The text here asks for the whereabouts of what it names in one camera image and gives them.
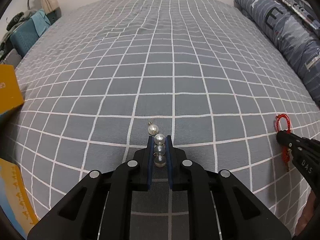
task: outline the checkered bedspread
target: checkered bedspread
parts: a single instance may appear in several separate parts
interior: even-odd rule
[[[102,0],[62,17],[16,69],[25,104],[1,135],[39,218],[90,170],[147,144],[147,122],[210,171],[229,169],[293,232],[310,187],[285,172],[275,116],[319,139],[320,112],[260,30],[215,0]],[[188,239],[185,192],[154,169],[131,239]]]

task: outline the red keychain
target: red keychain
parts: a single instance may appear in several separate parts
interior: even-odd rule
[[[290,133],[290,119],[286,114],[279,114],[276,116],[277,121],[276,121],[276,131],[279,132],[279,121],[281,118],[285,118],[287,121],[287,125],[288,125],[288,129],[287,129],[287,133]],[[290,161],[290,154],[288,152],[288,148],[287,147],[283,147],[282,149],[282,160],[284,161],[286,170],[289,171],[289,164],[288,162]]]

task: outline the white grid line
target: white grid line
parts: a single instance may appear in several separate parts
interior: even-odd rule
[[[290,194],[296,187],[300,187],[300,186],[301,186],[301,183],[302,183],[303,181],[304,181],[305,183],[307,183],[305,179],[300,180],[300,182],[299,182],[296,186],[294,186],[286,195],[284,195],[284,197],[282,197],[281,199],[277,200],[269,209],[274,208],[276,205],[278,205],[282,200],[284,200],[287,196],[289,196],[289,194]]]
[[[305,190],[302,192],[301,196],[303,196],[303,194],[304,194],[305,192],[307,192],[307,190],[308,190],[308,188],[305,189]],[[288,205],[287,210],[284,212],[284,214],[283,214],[282,216],[279,217],[279,218],[281,218],[281,217],[285,216],[284,223],[285,223],[286,225],[288,225],[288,224],[290,223],[290,221],[291,221],[293,218],[295,218],[295,216],[294,216],[294,217],[290,218],[290,220],[287,222],[287,215],[288,215],[289,210],[290,210],[296,203],[298,203],[299,200],[300,200],[300,199],[298,198],[292,205],[290,205],[290,200],[289,200],[289,205]]]
[[[306,200],[305,200],[305,203],[304,203],[304,205],[302,205],[302,207],[299,209],[299,210],[297,210],[297,214],[299,214],[300,213],[300,211],[306,206],[306,204],[307,204],[307,201],[308,201],[308,191],[309,191],[309,186],[308,186],[308,188],[307,188],[307,194],[306,194]],[[295,218],[295,223],[294,223],[294,225],[293,225],[293,227],[291,228],[291,230],[290,230],[290,232],[297,226],[297,223],[298,223],[298,219],[299,219],[299,217],[293,217],[293,218]]]
[[[222,240],[222,233],[221,233],[221,227],[220,227],[220,222],[219,222],[219,217],[218,217],[218,212],[217,212],[217,206],[216,206],[216,203],[214,201],[214,198],[213,198],[213,195],[212,195],[212,191],[210,191],[210,194],[211,194],[211,199],[212,199],[212,202],[213,202],[214,213],[215,213],[216,220],[217,220],[219,238],[220,238],[220,240]]]
[[[211,15],[210,15],[209,13],[208,13],[208,15],[210,16],[211,20],[212,20],[215,24],[217,24],[217,23],[215,22],[215,20],[212,19]],[[210,27],[210,25],[207,23],[207,21],[204,20],[204,22],[208,25],[208,27],[209,27],[209,28],[211,29],[211,31],[214,33],[214,31],[212,30],[212,28]],[[229,83],[229,86],[230,86],[230,88],[231,88],[231,91],[232,91],[232,93],[233,93],[233,95],[234,95],[234,98],[235,98],[235,101],[236,101],[236,104],[237,104],[237,107],[238,107],[239,116],[240,116],[240,119],[241,119],[241,122],[242,122],[242,127],[243,127],[243,130],[244,130],[245,144],[246,144],[246,147],[247,147],[248,162],[249,162],[249,174],[250,174],[250,190],[252,191],[251,153],[250,153],[249,143],[248,143],[248,139],[247,139],[247,131],[246,131],[246,128],[245,128],[245,125],[244,125],[243,117],[242,117],[242,112],[241,112],[241,109],[240,109],[240,105],[239,105],[239,102],[238,102],[238,98],[237,98],[237,96],[235,95],[235,91],[234,91],[234,89],[233,89],[233,87],[232,87],[232,85],[231,85],[231,82],[230,82],[230,80],[229,80],[229,78],[228,78],[228,75],[227,75],[227,73],[226,73],[223,65],[221,64],[221,62],[220,62],[220,60],[218,59],[217,56],[216,56],[216,58],[217,58],[219,64],[221,65],[222,70],[223,70],[225,76],[227,77],[227,81],[228,81],[228,83]]]
[[[26,169],[24,166],[21,166],[25,171],[27,171],[30,175],[32,175],[33,177],[35,177],[37,180],[39,180],[40,182],[42,182],[42,183],[44,183],[46,186],[48,186],[49,187],[49,185],[48,184],[46,184],[45,182],[43,182],[42,180],[40,180],[38,177],[36,177],[35,175],[33,175],[28,169]],[[281,177],[279,177],[275,182],[277,182],[277,181],[279,181],[280,179],[282,179],[284,176],[285,176],[286,174],[284,174],[283,176],[281,176]],[[157,181],[167,181],[167,179],[153,179],[153,181],[155,181],[155,182],[157,182]],[[302,181],[304,181],[304,179],[302,179],[294,188],[292,188],[292,190],[290,191],[290,193],[296,188],[296,187],[298,187],[300,184],[301,184],[301,182]],[[63,195],[65,195],[66,193],[64,193],[64,192],[61,192],[60,190],[58,190],[58,189],[55,189],[54,187],[52,187],[52,189],[54,189],[55,191],[57,191],[57,192],[59,192],[59,193],[61,193],[61,194],[63,194]],[[284,198],[286,198],[290,193],[288,193],[287,195],[285,195],[282,199],[280,199],[277,203],[275,203],[273,206],[271,206],[269,209],[271,209],[271,208],[273,208],[273,207],[275,207],[276,206],[276,204],[278,204],[279,202],[281,202]],[[43,207],[45,207],[46,209],[48,209],[49,210],[49,208],[46,206],[46,205],[44,205],[43,203],[41,203],[38,199],[36,199],[33,195],[32,195],[32,197],[37,201],[37,202],[39,202],[39,204],[41,204]],[[136,214],[136,215],[150,215],[150,216],[167,216],[169,213],[143,213],[143,212],[131,212],[132,214]],[[184,215],[184,214],[188,214],[188,212],[175,212],[175,213],[172,213],[172,215]]]
[[[73,72],[73,74],[71,75],[71,77],[69,78],[69,80],[68,80],[68,81],[70,81],[70,80],[71,80],[71,78],[75,75],[76,71],[80,68],[80,66],[81,66],[81,64],[80,64],[80,65],[78,66],[78,68]],[[83,85],[83,87],[82,87],[82,89],[81,89],[80,95],[82,94],[82,92],[83,92],[83,90],[84,90],[84,87],[85,87],[86,83],[87,83],[87,81],[84,83],[84,85]],[[61,92],[60,96],[62,96],[62,94],[63,94],[63,92],[64,92],[65,88],[67,87],[67,85],[68,85],[68,82],[66,82],[66,84],[65,84],[65,86],[64,86],[64,88],[63,88],[63,91]],[[78,97],[78,98],[73,102],[73,105],[72,105],[72,107],[71,107],[71,109],[70,109],[70,112],[73,110],[73,108],[74,108],[74,106],[75,106],[76,102],[78,101],[78,99],[79,99],[79,97]],[[60,134],[60,137],[59,137],[59,141],[58,141],[57,149],[56,149],[55,156],[54,156],[54,160],[53,160],[53,165],[52,165],[51,175],[50,175],[50,186],[52,186],[54,166],[55,166],[55,161],[56,161],[57,156],[58,156],[58,151],[59,151],[59,147],[60,147],[60,143],[61,143],[61,136],[63,135],[64,131],[66,130],[66,127],[67,127],[67,124],[68,124],[68,120],[69,120],[69,118],[70,118],[70,115],[68,115],[68,116],[67,116],[67,119],[66,119],[65,125],[64,125],[64,127],[63,127],[63,129],[62,129],[62,132],[61,132],[61,134]],[[49,207],[51,208],[51,188],[50,188],[50,191],[49,191]]]
[[[115,70],[115,72],[114,72],[114,74],[113,74],[112,77],[114,77],[114,76],[116,75],[116,72],[117,72],[117,70],[119,69],[119,66],[120,66],[120,64],[121,64],[121,62],[122,62],[122,60],[123,60],[123,58],[124,58],[124,55],[125,55],[125,53],[123,54],[123,56],[122,56],[122,58],[121,58],[121,60],[120,60],[120,62],[119,62],[119,64],[118,64],[118,67],[117,67],[117,69]],[[94,121],[93,121],[93,125],[92,125],[92,128],[91,128],[90,134],[89,134],[89,138],[88,138],[88,141],[87,141],[87,143],[86,143],[86,148],[85,148],[85,150],[84,150],[84,157],[83,157],[83,160],[82,160],[81,172],[80,172],[80,175],[79,175],[79,181],[82,179],[82,174],[83,174],[83,170],[84,170],[84,166],[85,166],[85,162],[86,162],[86,158],[87,158],[87,153],[88,153],[88,149],[89,149],[89,144],[90,144],[89,141],[91,140],[91,137],[92,137],[92,135],[93,135],[93,132],[94,132],[94,129],[95,129],[97,120],[98,120],[98,116],[99,116],[100,111],[101,111],[101,108],[102,108],[102,104],[103,104],[103,102],[104,102],[104,100],[105,100],[105,98],[106,98],[106,95],[107,95],[107,93],[108,93],[108,91],[109,91],[109,89],[110,89],[110,86],[111,86],[112,81],[113,81],[113,79],[111,78],[111,80],[110,80],[110,82],[109,82],[109,84],[108,84],[106,93],[105,93],[103,99],[102,99],[101,102],[100,102],[98,112],[97,112],[97,114],[96,114],[96,116],[95,116],[95,118],[94,118]]]
[[[145,212],[136,212],[131,211],[132,215],[140,215],[140,216],[150,216],[150,217],[166,217],[169,216],[169,213],[145,213]],[[172,216],[181,216],[181,215],[188,215],[189,212],[174,212],[171,213]]]
[[[289,172],[289,181],[290,181],[290,189],[292,189],[291,172]],[[287,206],[287,212],[285,213],[284,223],[286,223],[286,221],[287,221],[288,210],[290,209],[291,192],[292,192],[292,190],[290,190],[290,192],[289,192],[289,202],[288,202],[288,206]]]
[[[144,66],[143,66],[143,70],[142,70],[142,76],[140,78],[140,82],[139,82],[139,86],[138,86],[138,91],[137,91],[137,95],[134,99],[134,103],[133,103],[133,109],[132,109],[132,116],[131,116],[131,120],[130,120],[130,124],[129,124],[129,129],[128,129],[128,134],[127,134],[127,145],[130,145],[130,136],[131,136],[131,130],[132,130],[132,126],[133,126],[133,120],[134,120],[134,117],[135,117],[135,113],[136,113],[136,107],[137,107],[137,103],[138,103],[138,97],[139,97],[139,93],[140,93],[140,89],[141,89],[141,85],[142,85],[142,80],[143,80],[143,76],[144,76],[144,73],[146,71],[146,66],[147,66],[147,62],[148,62],[148,58],[149,58],[149,54],[150,54],[150,48],[151,48],[151,44],[152,44],[152,40],[153,40],[153,37],[155,36],[155,32],[156,32],[156,29],[157,29],[157,26],[158,26],[158,22],[159,22],[159,17],[160,17],[160,8],[161,8],[161,4],[162,4],[162,0],[160,2],[160,5],[159,5],[159,9],[158,9],[158,18],[157,18],[157,22],[156,22],[156,27],[153,31],[153,34],[152,34],[152,38],[151,38],[151,41],[150,41],[150,45],[149,45],[149,48],[148,48],[148,52],[147,52],[147,56],[146,56],[146,60],[145,60],[145,63],[144,63]],[[125,148],[125,151],[124,151],[124,155],[123,155],[123,158],[122,158],[122,162],[125,162],[126,158],[127,158],[127,155],[128,155],[128,151],[129,151],[129,147],[127,146]]]
[[[297,210],[297,214],[301,211],[301,209],[303,209],[305,206],[306,206],[306,204],[307,204],[307,199],[308,199],[308,194],[306,194],[306,201],[305,201],[305,203],[302,205],[302,207],[301,208],[299,208],[299,210]],[[289,220],[289,222],[288,223],[286,223],[285,225],[286,226],[288,226],[289,224],[290,224],[290,222],[293,220],[293,219],[298,219],[296,216],[293,216],[290,220]]]

